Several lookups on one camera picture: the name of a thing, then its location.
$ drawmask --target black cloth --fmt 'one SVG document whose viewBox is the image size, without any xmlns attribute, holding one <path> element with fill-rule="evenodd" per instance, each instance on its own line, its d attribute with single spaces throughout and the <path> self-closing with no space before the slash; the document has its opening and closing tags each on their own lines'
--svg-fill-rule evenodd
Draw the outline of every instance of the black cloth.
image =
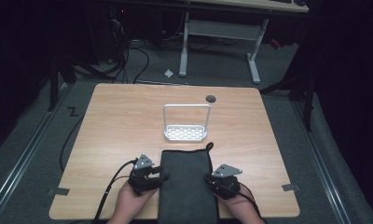
<svg viewBox="0 0 373 224">
<path fill-rule="evenodd" d="M 193 151 L 163 150 L 160 176 L 168 176 L 159 191 L 159 224 L 215 224 L 218 202 L 204 180 L 213 171 L 213 144 Z"/>
</svg>

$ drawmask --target wooden table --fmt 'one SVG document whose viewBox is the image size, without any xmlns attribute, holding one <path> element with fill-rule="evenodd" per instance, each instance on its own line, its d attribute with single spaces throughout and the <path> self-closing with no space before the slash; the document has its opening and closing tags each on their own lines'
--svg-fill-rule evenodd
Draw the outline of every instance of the wooden table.
<svg viewBox="0 0 373 224">
<path fill-rule="evenodd" d="M 166 104 L 208 104 L 213 95 L 207 137 L 198 143 L 168 142 L 163 134 Z M 296 217 L 299 208 L 268 115 L 257 89 L 226 87 L 99 84 L 92 95 L 60 188 L 49 215 L 54 219 L 93 219 L 104 190 L 117 169 L 145 153 L 160 164 L 163 149 L 194 150 L 213 142 L 213 167 L 226 163 L 243 170 L 240 182 L 255 195 L 263 217 Z M 129 175 L 131 166 L 119 175 Z M 101 218 L 110 218 L 117 192 L 126 178 L 111 189 Z M 138 218 L 157 218 L 159 194 Z M 220 204 L 220 216 L 231 217 Z"/>
<path fill-rule="evenodd" d="M 190 2 L 219 4 L 232 7 L 251 7 L 266 10 L 277 10 L 282 12 L 302 12 L 307 13 L 307 6 L 298 6 L 294 1 L 292 3 L 282 3 L 270 0 L 189 0 Z"/>
</svg>

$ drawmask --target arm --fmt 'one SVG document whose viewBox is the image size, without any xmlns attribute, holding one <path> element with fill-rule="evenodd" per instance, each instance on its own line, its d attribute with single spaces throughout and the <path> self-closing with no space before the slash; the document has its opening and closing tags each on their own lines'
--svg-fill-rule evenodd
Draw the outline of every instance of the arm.
<svg viewBox="0 0 373 224">
<path fill-rule="evenodd" d="M 240 187 L 240 193 L 255 201 L 251 191 L 247 187 L 243 184 L 240 184 Z M 265 222 L 259 217 L 253 205 L 242 196 L 236 195 L 236 197 L 227 200 L 224 200 L 219 196 L 216 197 L 218 198 L 218 201 L 223 203 L 228 211 L 242 224 L 265 224 Z"/>
<path fill-rule="evenodd" d="M 117 195 L 117 204 L 114 214 L 108 220 L 107 224 L 127 224 L 130 223 L 137 215 L 140 214 L 144 205 L 154 195 L 158 189 L 152 189 L 142 192 L 141 196 L 137 196 L 133 192 L 133 188 L 128 183 L 122 186 Z"/>
</svg>

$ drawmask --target wire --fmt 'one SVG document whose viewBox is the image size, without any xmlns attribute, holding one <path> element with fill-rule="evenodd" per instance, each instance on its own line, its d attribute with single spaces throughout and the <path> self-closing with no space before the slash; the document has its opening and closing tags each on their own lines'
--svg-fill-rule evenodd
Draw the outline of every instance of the wire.
<svg viewBox="0 0 373 224">
<path fill-rule="evenodd" d="M 70 222 L 69 224 L 77 224 L 77 223 L 83 223 L 83 222 L 87 222 L 87 220 L 76 220 L 76 221 Z"/>
<path fill-rule="evenodd" d="M 241 43 L 244 43 L 246 40 L 242 40 L 242 39 L 238 39 L 232 43 L 227 43 L 227 42 L 224 42 L 224 41 L 219 41 L 219 40 L 215 40 L 214 38 L 212 39 L 212 42 L 215 43 L 215 44 L 219 44 L 219 45 L 228 45 L 228 46 L 232 46 L 232 45 L 236 45 L 236 44 L 241 44 Z"/>
<path fill-rule="evenodd" d="M 177 40 L 178 38 L 182 37 L 182 35 L 179 35 L 173 39 L 167 39 L 162 42 L 162 44 L 170 46 L 170 47 L 178 47 L 183 45 L 183 40 Z"/>
<path fill-rule="evenodd" d="M 127 48 L 127 56 L 126 56 L 126 62 L 129 60 L 129 47 Z M 123 68 L 123 76 L 122 76 L 122 83 L 125 83 L 125 78 L 126 78 L 126 84 L 129 83 L 128 75 L 126 75 L 126 64 L 125 67 Z"/>
<path fill-rule="evenodd" d="M 203 40 L 203 41 L 204 41 L 205 38 L 207 38 L 207 37 L 202 37 L 202 36 L 191 36 L 191 37 L 194 37 L 194 38 L 190 38 L 191 40 L 195 39 L 195 40 Z M 212 45 L 212 39 L 208 38 L 207 42 L 208 43 L 206 44 L 206 46 L 204 46 L 202 48 L 195 48 L 195 47 L 191 46 L 189 43 L 188 43 L 188 47 L 191 48 L 191 49 L 207 49 Z"/>
<path fill-rule="evenodd" d="M 63 157 L 63 153 L 64 153 L 64 150 L 65 150 L 65 146 L 67 145 L 68 141 L 70 140 L 70 137 L 71 137 L 71 134 L 76 130 L 76 127 L 78 126 L 78 124 L 82 121 L 82 119 L 85 117 L 85 115 L 83 115 L 79 120 L 78 122 L 76 123 L 76 125 L 74 125 L 73 129 L 71 130 L 71 132 L 67 135 L 67 138 L 65 139 L 64 143 L 63 143 L 63 146 L 62 146 L 62 151 L 61 151 L 61 156 L 59 157 L 59 165 L 61 166 L 61 170 L 62 170 L 62 173 L 64 172 L 64 166 L 62 164 L 62 157 Z"/>
<path fill-rule="evenodd" d="M 142 51 L 140 49 L 135 49 L 135 50 L 138 50 L 138 51 L 142 52 L 146 56 L 146 65 L 143 68 L 143 70 L 139 74 L 137 74 L 137 76 L 134 78 L 133 84 L 136 84 L 137 78 L 146 70 L 146 68 L 148 67 L 148 64 L 149 64 L 149 56 L 148 56 L 148 54 L 146 54 L 144 51 Z"/>
<path fill-rule="evenodd" d="M 121 68 L 119 68 L 119 71 L 117 71 L 117 74 L 114 76 L 114 78 L 113 78 L 113 80 L 112 80 L 111 83 L 114 83 L 117 80 L 117 76 L 119 76 L 120 72 L 122 70 L 125 70 L 125 66 L 126 66 L 126 62 L 128 61 L 128 58 L 129 58 L 129 49 L 128 49 L 127 58 L 125 59 L 125 57 L 122 57 L 122 59 L 123 59 L 123 66 Z"/>
<path fill-rule="evenodd" d="M 128 175 L 123 175 L 123 176 L 120 176 L 120 177 L 118 177 L 117 179 L 115 179 L 115 181 L 117 181 L 117 180 L 119 180 L 119 179 L 121 179 L 121 178 L 126 178 L 126 177 L 129 177 Z"/>
<path fill-rule="evenodd" d="M 236 190 L 234 190 L 234 189 L 230 189 L 230 188 L 228 188 L 228 187 L 225 186 L 225 185 L 219 184 L 219 186 L 220 186 L 221 188 L 224 188 L 224 189 L 227 189 L 227 190 L 231 191 L 232 193 L 239 194 L 240 196 L 242 196 L 243 198 L 245 198 L 246 200 L 248 200 L 248 202 L 250 202 L 251 205 L 252 205 L 252 206 L 254 207 L 254 209 L 256 210 L 256 213 L 258 214 L 258 216 L 262 219 L 262 216 L 260 215 L 260 212 L 259 212 L 258 205 L 256 205 L 256 201 L 255 201 L 255 200 L 252 200 L 250 197 L 246 196 L 245 194 L 240 193 L 240 192 L 238 192 L 238 191 L 236 191 Z"/>
<path fill-rule="evenodd" d="M 103 207 L 104 207 L 104 203 L 105 203 L 105 200 L 107 199 L 107 196 L 108 196 L 108 193 L 110 192 L 111 188 L 112 188 L 112 185 L 114 184 L 115 181 L 117 181 L 118 179 L 120 179 L 121 177 L 117 177 L 117 175 L 120 173 L 120 171 L 125 168 L 127 165 L 129 164 L 135 164 L 137 162 L 138 159 L 135 159 L 133 161 L 128 161 L 126 162 L 125 164 L 123 164 L 118 170 L 117 172 L 115 173 L 115 175 L 113 176 L 113 178 L 111 179 L 110 183 L 108 184 L 107 186 L 107 189 L 105 190 L 104 192 L 104 195 L 102 197 L 102 200 L 100 201 L 100 205 L 99 205 L 99 208 L 97 209 L 97 213 L 96 213 L 96 216 L 94 217 L 94 222 L 97 223 L 97 221 L 99 220 L 99 216 L 100 214 L 102 213 L 102 210 L 103 210 Z"/>
<path fill-rule="evenodd" d="M 181 27 L 183 27 L 183 23 L 184 23 L 185 16 L 186 16 L 186 13 L 183 12 L 183 15 L 181 16 L 180 25 L 178 26 L 178 29 L 177 29 L 177 31 L 174 33 L 174 35 L 173 35 L 172 37 L 167 38 L 167 39 L 163 39 L 162 41 L 172 40 L 172 39 L 175 39 L 175 38 L 178 38 L 179 36 L 181 36 L 181 35 L 179 35 L 179 33 L 180 33 L 180 30 L 181 30 Z"/>
</svg>

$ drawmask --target white wire basket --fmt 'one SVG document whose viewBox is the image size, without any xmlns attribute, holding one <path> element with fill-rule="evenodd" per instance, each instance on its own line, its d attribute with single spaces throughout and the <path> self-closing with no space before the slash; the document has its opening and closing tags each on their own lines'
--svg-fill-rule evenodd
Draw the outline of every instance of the white wire basket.
<svg viewBox="0 0 373 224">
<path fill-rule="evenodd" d="M 199 124 L 170 124 L 166 116 L 166 109 L 169 107 L 205 107 L 207 108 L 207 116 L 204 126 Z M 165 105 L 163 107 L 164 119 L 164 136 L 169 141 L 180 142 L 199 142 L 207 135 L 207 125 L 209 122 L 211 107 L 210 105 Z"/>
</svg>

